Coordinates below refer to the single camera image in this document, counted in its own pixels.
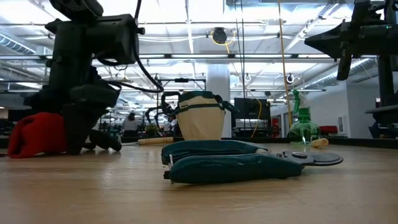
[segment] black handle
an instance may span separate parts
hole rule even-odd
[[[163,95],[162,95],[162,111],[163,111],[164,114],[169,115],[169,114],[171,114],[171,113],[173,113],[174,111],[177,110],[177,109],[175,109],[175,110],[171,110],[170,109],[169,104],[166,103],[166,97],[168,97],[168,96],[180,96],[180,95],[181,94],[179,92],[177,92],[177,91],[163,92]]]
[[[224,109],[227,109],[231,113],[238,113],[239,112],[239,110],[234,105],[232,105],[230,102],[223,101],[223,99],[222,99],[222,97],[220,95],[215,95],[214,99],[217,101],[217,103],[222,104]]]

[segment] white column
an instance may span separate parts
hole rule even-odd
[[[223,100],[230,101],[231,89],[229,86],[229,70],[227,64],[207,65],[206,85],[207,91],[220,95]],[[224,117],[223,138],[231,137],[231,113],[226,111]]]

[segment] yellow cable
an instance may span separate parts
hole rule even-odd
[[[286,81],[285,49],[284,49],[284,38],[283,38],[283,32],[282,32],[282,15],[280,14],[280,2],[281,2],[281,0],[278,0],[280,48],[282,50],[282,65],[283,65],[283,69],[284,69],[284,84],[285,84],[285,91],[286,91],[287,112],[288,112],[288,116],[289,116],[289,128],[290,128],[292,126],[292,112],[290,110],[289,91],[287,89],[287,81]]]
[[[235,67],[234,63],[232,63],[232,66],[234,67],[235,72],[238,74],[238,71],[236,70],[236,67]],[[241,80],[241,83],[243,83],[242,76],[241,76],[241,75],[238,75],[238,77],[239,77],[239,79]],[[261,101],[260,101],[259,99],[257,99],[250,91],[248,91],[248,93],[249,93],[254,99],[256,99],[257,102],[259,102],[259,104],[260,104],[259,116],[257,117],[257,121],[258,121],[258,120],[260,120],[260,115],[261,115],[261,111],[262,111],[262,103],[261,103]],[[250,137],[250,138],[253,138],[254,133],[256,133],[256,131],[257,131],[257,126],[258,126],[258,122],[256,122],[256,125],[254,126],[254,131],[253,131],[253,133],[251,134],[251,137]]]
[[[225,45],[226,51],[229,53],[228,45],[230,43],[232,43],[232,41],[235,41],[235,32],[234,32],[234,36],[232,37],[232,40],[229,41],[228,43],[225,43],[225,44],[219,44],[219,43],[215,42],[214,39],[213,39],[213,34],[214,34],[214,31],[211,31],[210,36],[211,36],[211,40],[213,41],[213,43],[215,43],[216,45]]]

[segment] metal pole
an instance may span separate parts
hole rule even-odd
[[[377,60],[377,69],[379,72],[380,104],[381,106],[393,105],[394,79],[392,77],[390,57],[380,55]]]

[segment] green spray bottle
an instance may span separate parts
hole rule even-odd
[[[312,140],[320,137],[320,129],[311,122],[310,108],[305,97],[297,90],[293,90],[293,94],[295,101],[293,114],[298,113],[298,121],[290,127],[289,138],[291,141],[310,144]]]

